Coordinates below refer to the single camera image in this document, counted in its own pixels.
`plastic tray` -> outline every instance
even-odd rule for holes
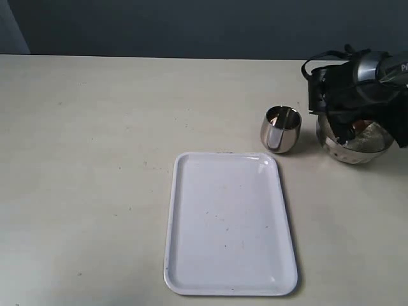
[[[295,288],[274,159],[198,152],[176,159],[164,280],[181,295],[280,296]]]

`stainless steel cup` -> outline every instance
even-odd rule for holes
[[[275,106],[265,115],[261,141],[273,153],[285,153],[298,141],[302,117],[293,108]]]

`table surface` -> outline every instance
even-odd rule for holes
[[[357,166],[327,156],[301,63],[1,55],[0,305],[407,305],[408,152]],[[175,158],[265,152],[261,122],[281,104],[303,117],[294,151],[274,156],[299,286],[171,292]]]

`cup rim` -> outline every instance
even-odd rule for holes
[[[288,109],[290,109],[291,112],[294,112],[295,114],[297,114],[297,116],[298,116],[298,118],[299,118],[299,123],[298,123],[296,126],[291,127],[290,129],[288,129],[288,128],[283,128],[283,129],[282,129],[282,128],[279,128],[279,127],[277,127],[277,126],[273,126],[273,125],[270,123],[270,120],[268,119],[268,113],[271,112],[274,108],[288,108]],[[300,115],[300,112],[298,112],[298,111],[297,111],[296,109],[294,109],[293,107],[286,106],[286,105],[276,105],[276,106],[273,106],[273,107],[269,108],[269,109],[266,111],[265,120],[268,121],[268,124],[269,124],[270,126],[272,126],[272,127],[275,128],[275,129],[279,129],[279,130],[281,130],[281,131],[292,131],[292,130],[294,130],[294,129],[297,129],[297,128],[302,124],[302,116]]]

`stainless steel bowl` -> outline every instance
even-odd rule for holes
[[[336,142],[333,131],[325,115],[319,115],[316,124],[319,143],[329,155],[347,164],[361,164],[385,153],[394,139],[380,125],[373,122],[355,139],[345,145]]]

